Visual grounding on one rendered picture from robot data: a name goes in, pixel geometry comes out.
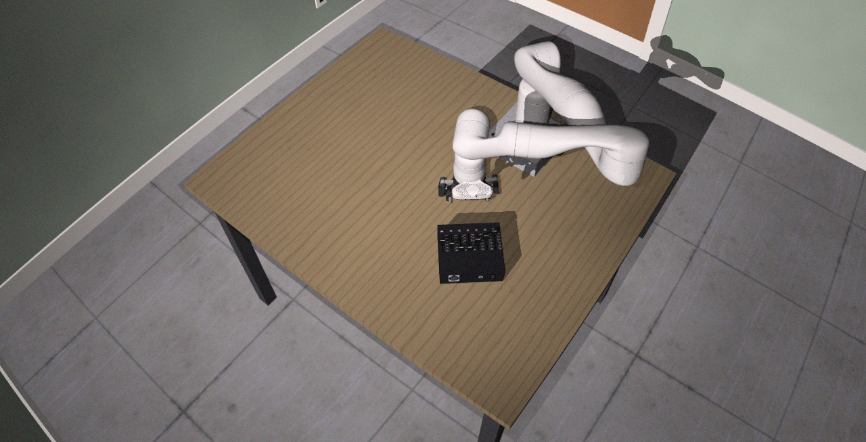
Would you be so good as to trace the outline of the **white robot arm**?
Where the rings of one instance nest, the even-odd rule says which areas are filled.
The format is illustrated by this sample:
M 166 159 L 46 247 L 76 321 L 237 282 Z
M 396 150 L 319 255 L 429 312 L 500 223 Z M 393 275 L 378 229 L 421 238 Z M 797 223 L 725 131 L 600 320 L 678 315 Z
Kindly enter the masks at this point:
M 500 134 L 489 139 L 490 119 L 483 111 L 468 108 L 457 118 L 453 174 L 459 185 L 452 190 L 453 198 L 493 195 L 483 182 L 486 158 L 549 158 L 579 147 L 587 149 L 612 183 L 638 181 L 650 146 L 647 135 L 630 125 L 607 125 L 596 96 L 576 79 L 560 75 L 561 55 L 554 42 L 519 48 L 514 63 L 523 78 L 515 122 L 504 123 Z M 567 125 L 547 125 L 550 107 Z

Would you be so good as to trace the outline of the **black lighting desk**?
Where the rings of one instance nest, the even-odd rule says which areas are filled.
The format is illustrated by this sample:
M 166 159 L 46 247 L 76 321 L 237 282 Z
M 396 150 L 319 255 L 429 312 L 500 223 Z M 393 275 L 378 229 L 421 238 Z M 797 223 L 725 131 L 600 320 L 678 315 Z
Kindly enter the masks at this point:
M 440 284 L 503 281 L 500 223 L 437 224 L 437 229 Z

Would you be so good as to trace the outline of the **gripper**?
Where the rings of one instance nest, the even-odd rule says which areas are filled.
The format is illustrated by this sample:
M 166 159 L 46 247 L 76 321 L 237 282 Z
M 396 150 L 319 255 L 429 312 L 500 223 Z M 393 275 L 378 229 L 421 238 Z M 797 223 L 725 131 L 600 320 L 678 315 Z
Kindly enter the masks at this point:
M 490 179 L 484 178 L 483 182 L 489 184 L 492 187 L 492 189 L 494 190 L 493 193 L 499 194 L 500 190 L 499 186 L 497 185 L 497 175 L 492 176 L 493 177 L 490 177 Z M 452 190 L 457 185 L 459 185 L 459 182 L 457 182 L 457 180 L 455 179 L 454 174 L 452 180 L 446 180 L 445 177 L 441 177 L 438 185 L 438 196 L 446 196 L 446 201 L 451 202 Z

